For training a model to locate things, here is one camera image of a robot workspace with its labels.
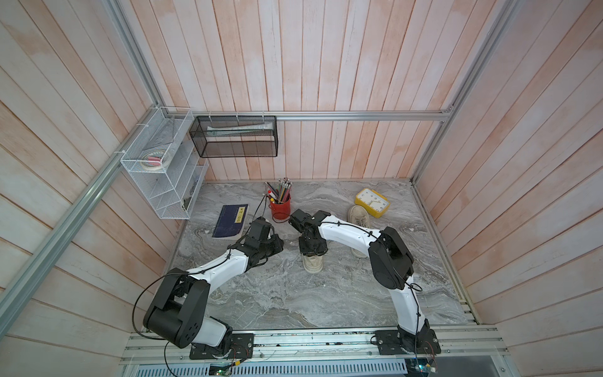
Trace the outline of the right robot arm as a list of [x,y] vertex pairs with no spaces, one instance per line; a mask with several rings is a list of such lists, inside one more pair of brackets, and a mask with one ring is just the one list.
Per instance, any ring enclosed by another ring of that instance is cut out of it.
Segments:
[[334,241],[369,258],[374,278],[389,291],[397,313],[397,331],[392,333],[395,350],[441,353],[437,335],[416,297],[422,289],[413,279],[415,259],[396,229],[369,229],[322,210],[314,215],[296,210],[288,222],[300,233],[298,244],[304,256],[322,256],[328,242]]

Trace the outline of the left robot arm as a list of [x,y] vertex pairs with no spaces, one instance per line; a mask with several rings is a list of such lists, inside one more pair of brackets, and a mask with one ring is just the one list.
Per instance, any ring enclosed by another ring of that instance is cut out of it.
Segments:
[[154,335],[140,336],[165,340],[180,349],[200,348],[213,358],[232,358],[232,327],[206,315],[209,296],[232,278],[265,264],[283,248],[273,225],[259,217],[215,260],[188,271],[168,271],[157,280],[160,286],[142,322]]

